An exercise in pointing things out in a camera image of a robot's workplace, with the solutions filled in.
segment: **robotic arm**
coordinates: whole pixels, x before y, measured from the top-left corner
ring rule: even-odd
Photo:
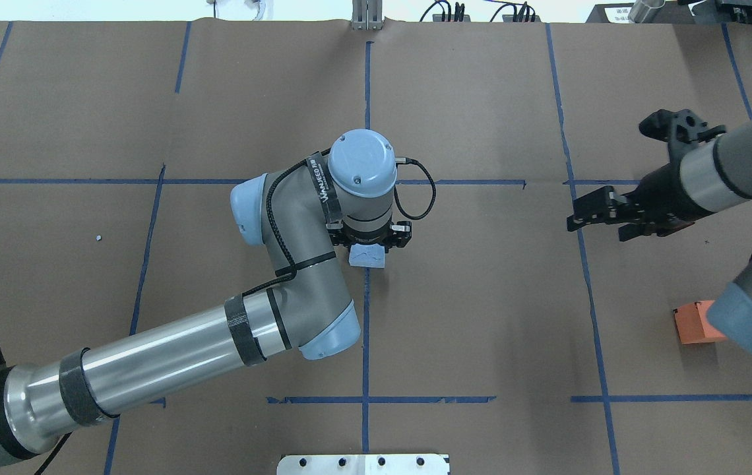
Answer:
[[[567,228],[627,223],[619,240],[668,236],[695,220],[752,199],[752,121],[726,133],[689,110],[657,111],[639,124],[647,137],[668,143],[668,165],[620,195],[605,186],[574,202]],[[708,311],[708,321],[752,352],[752,261]]]
[[[6,367],[0,351],[0,466],[294,346],[321,359],[355,344],[358,317],[333,245],[406,245],[410,223],[392,222],[391,196],[405,162],[383,136],[353,130],[285,172],[235,187],[238,228],[267,246],[277,278],[223,305],[47,366]]]

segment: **orange block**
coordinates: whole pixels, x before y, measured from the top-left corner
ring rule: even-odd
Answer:
[[[707,321],[707,310],[712,304],[713,300],[694,301],[675,309],[675,326],[681,343],[715,343],[728,339]]]

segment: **sticker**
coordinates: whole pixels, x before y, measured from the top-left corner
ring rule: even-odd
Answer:
[[[629,13],[631,13],[631,7],[611,7],[605,9],[605,16],[611,23],[631,23],[629,21]]]

